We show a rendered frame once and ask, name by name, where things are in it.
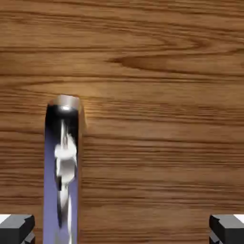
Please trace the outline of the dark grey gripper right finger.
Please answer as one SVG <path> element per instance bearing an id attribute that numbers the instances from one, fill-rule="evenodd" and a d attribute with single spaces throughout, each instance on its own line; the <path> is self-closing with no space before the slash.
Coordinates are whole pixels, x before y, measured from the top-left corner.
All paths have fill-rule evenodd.
<path id="1" fill-rule="evenodd" d="M 212 214 L 209 244 L 244 244 L 244 214 Z"/>

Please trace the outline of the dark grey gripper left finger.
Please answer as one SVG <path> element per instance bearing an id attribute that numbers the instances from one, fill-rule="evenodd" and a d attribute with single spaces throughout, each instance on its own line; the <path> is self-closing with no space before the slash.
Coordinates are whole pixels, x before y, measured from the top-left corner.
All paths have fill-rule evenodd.
<path id="1" fill-rule="evenodd" d="M 0 214 L 0 244 L 35 244 L 32 214 Z"/>

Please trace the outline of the wooden cabinet door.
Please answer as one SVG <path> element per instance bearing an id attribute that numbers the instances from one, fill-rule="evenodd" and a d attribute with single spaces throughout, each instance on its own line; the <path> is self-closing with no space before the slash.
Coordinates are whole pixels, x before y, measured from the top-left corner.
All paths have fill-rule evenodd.
<path id="1" fill-rule="evenodd" d="M 0 0 L 0 213 L 36 244 L 59 94 L 85 110 L 79 244 L 208 244 L 244 214 L 244 0 Z"/>

